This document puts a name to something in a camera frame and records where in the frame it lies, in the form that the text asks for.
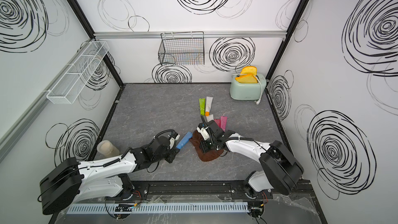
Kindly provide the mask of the crimson pink toothpaste tube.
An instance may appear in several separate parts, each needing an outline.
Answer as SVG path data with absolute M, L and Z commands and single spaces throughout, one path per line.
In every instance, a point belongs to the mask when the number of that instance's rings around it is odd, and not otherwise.
M 221 127 L 221 120 L 220 119 L 214 119 L 214 122 L 218 125 L 218 127 Z

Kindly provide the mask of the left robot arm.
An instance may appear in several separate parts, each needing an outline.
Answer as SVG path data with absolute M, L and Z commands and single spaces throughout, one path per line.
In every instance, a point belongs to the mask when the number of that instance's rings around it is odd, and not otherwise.
M 38 201 L 44 215 L 52 215 L 82 200 L 123 196 L 134 189 L 128 174 L 145 170 L 162 160 L 171 161 L 179 134 L 167 130 L 140 148 L 129 147 L 122 155 L 95 161 L 67 158 L 39 183 Z

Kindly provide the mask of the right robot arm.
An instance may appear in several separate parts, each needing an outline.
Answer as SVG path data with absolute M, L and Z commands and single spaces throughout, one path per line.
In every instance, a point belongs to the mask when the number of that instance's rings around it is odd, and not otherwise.
M 225 150 L 244 155 L 261 165 L 262 171 L 252 172 L 244 182 L 244 192 L 251 199 L 273 189 L 288 196 L 304 173 L 302 165 L 280 141 L 264 143 L 243 137 L 234 131 L 222 130 L 213 120 L 203 120 L 197 131 L 203 138 L 200 142 L 203 153 Z

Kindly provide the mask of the white pink-cap toothpaste tube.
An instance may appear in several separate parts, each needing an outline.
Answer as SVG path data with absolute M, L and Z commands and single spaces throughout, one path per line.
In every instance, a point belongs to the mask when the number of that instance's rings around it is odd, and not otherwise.
M 212 121 L 212 120 L 214 120 L 214 116 L 213 115 L 209 115 L 209 116 L 206 116 L 206 120 L 209 122 L 209 121 Z

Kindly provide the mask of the green toothpaste tube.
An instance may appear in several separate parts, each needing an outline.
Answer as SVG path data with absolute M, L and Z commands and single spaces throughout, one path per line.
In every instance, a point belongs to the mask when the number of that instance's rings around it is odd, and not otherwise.
M 206 99 L 205 98 L 199 99 L 199 105 L 200 105 L 200 114 L 202 116 L 204 116 L 205 115 Z

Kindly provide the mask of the magenta toothpaste tube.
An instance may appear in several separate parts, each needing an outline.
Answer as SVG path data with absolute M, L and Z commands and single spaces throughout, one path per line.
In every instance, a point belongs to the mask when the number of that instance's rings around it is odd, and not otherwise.
M 226 116 L 220 117 L 220 127 L 223 131 L 225 131 L 227 128 L 227 121 L 228 121 L 228 118 Z

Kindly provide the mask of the brown cloth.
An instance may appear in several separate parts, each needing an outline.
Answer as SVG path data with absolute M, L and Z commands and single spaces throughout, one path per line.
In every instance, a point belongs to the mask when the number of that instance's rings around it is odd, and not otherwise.
M 211 149 L 208 152 L 203 152 L 201 148 L 201 141 L 204 141 L 203 137 L 198 131 L 194 131 L 192 134 L 192 138 L 189 139 L 189 142 L 193 145 L 199 159 L 203 162 L 210 162 L 217 158 L 219 158 L 224 150 L 213 150 Z

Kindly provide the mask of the blue toothpaste tube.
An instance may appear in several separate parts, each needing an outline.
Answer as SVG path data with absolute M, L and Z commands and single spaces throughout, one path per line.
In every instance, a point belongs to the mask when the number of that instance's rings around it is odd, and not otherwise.
M 176 148 L 181 150 L 188 142 L 189 140 L 193 137 L 193 134 L 191 132 L 187 132 L 185 136 L 179 141 L 177 144 Z

